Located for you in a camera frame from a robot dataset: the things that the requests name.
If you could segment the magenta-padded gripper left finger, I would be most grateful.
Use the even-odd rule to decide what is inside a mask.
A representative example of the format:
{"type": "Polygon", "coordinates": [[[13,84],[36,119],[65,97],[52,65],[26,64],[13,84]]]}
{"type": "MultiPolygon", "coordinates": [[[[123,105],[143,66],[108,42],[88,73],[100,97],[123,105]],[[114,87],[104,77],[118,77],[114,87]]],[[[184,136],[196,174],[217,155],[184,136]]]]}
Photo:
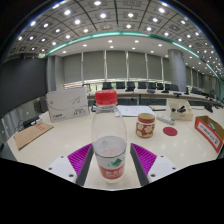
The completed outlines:
{"type": "Polygon", "coordinates": [[[46,170],[65,180],[83,186],[93,156],[92,144],[81,147],[68,156],[60,155],[46,170]]]}

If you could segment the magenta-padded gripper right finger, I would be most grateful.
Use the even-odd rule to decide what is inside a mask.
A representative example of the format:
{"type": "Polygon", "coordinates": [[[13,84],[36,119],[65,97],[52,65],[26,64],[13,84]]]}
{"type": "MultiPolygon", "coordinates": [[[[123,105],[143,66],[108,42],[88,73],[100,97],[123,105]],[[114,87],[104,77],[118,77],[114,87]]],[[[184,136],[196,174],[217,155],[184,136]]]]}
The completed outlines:
{"type": "Polygon", "coordinates": [[[130,145],[130,154],[141,186],[157,181],[178,170],[164,155],[155,155],[137,144],[130,145]]]}

